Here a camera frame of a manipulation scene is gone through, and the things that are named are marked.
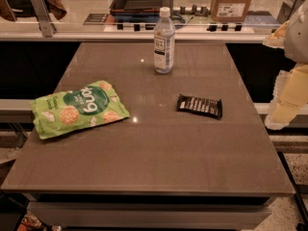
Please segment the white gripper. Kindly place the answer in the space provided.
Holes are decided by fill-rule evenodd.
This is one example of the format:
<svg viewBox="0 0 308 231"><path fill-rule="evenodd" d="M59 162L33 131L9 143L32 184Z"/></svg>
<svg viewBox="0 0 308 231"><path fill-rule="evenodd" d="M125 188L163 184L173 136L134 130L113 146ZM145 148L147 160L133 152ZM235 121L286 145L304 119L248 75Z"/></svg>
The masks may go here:
<svg viewBox="0 0 308 231"><path fill-rule="evenodd" d="M287 58L301 63L290 71L280 70L275 79L265 125L270 130L280 130L288 126L308 103L308 0L289 21L266 37L263 44L284 48Z"/></svg>

